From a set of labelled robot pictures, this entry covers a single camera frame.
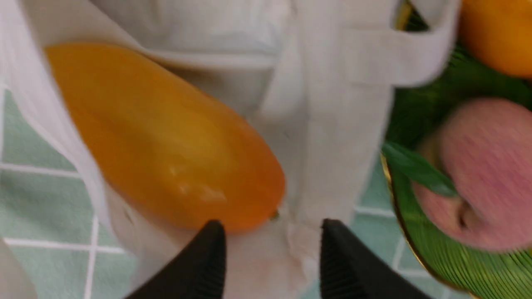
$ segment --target peach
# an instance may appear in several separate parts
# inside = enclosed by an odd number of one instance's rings
[[[532,245],[532,112],[500,98],[461,106],[421,146],[460,198],[413,184],[427,217],[473,248],[508,252]]]

